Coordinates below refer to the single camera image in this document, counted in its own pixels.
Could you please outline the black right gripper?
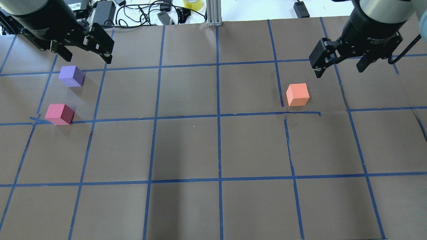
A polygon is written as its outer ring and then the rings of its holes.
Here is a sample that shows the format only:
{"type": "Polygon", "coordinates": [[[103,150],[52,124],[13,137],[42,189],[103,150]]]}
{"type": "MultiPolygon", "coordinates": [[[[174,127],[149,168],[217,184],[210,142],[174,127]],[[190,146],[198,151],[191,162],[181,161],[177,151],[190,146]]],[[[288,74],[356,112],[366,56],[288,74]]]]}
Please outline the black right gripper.
{"type": "Polygon", "coordinates": [[[363,73],[379,58],[389,58],[401,37],[396,37],[402,23],[383,23],[366,15],[361,7],[355,7],[346,22],[340,39],[332,41],[322,38],[309,55],[316,78],[321,78],[325,70],[348,57],[360,56],[356,67],[363,73]]]}

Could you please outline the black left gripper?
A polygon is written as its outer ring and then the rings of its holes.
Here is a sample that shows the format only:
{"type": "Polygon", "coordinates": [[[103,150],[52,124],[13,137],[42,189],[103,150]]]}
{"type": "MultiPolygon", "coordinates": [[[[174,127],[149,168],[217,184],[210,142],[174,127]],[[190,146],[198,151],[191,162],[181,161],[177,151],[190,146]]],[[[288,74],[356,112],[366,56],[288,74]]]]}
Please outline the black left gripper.
{"type": "MultiPolygon", "coordinates": [[[[50,51],[64,61],[73,53],[64,44],[70,32],[82,32],[75,14],[62,0],[11,0],[10,14],[38,39],[49,41],[50,51]]],[[[114,41],[98,23],[84,29],[83,49],[98,54],[106,64],[112,62],[114,41]]]]}

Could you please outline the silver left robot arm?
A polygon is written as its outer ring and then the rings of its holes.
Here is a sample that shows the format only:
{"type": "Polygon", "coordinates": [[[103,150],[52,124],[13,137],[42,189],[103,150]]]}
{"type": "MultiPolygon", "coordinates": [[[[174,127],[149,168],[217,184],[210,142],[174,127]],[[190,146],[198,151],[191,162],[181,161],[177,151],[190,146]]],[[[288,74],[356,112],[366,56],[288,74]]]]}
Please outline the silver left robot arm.
{"type": "Polygon", "coordinates": [[[111,64],[114,41],[99,23],[84,26],[62,0],[2,0],[1,7],[22,26],[20,33],[42,51],[70,62],[75,46],[99,55],[111,64]]]}

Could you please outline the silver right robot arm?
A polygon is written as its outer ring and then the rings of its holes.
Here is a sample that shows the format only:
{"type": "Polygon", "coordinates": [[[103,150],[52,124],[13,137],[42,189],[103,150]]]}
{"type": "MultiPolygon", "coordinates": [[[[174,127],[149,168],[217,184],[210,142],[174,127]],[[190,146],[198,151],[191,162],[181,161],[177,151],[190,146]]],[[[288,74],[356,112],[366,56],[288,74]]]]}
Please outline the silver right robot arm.
{"type": "Polygon", "coordinates": [[[360,57],[356,67],[360,73],[379,59],[395,64],[421,39],[426,40],[427,11],[425,0],[354,0],[343,32],[337,40],[322,38],[309,55],[309,61],[317,78],[328,67],[352,58],[360,57]],[[393,52],[403,41],[399,30],[416,14],[419,34],[399,54],[393,52]]]}

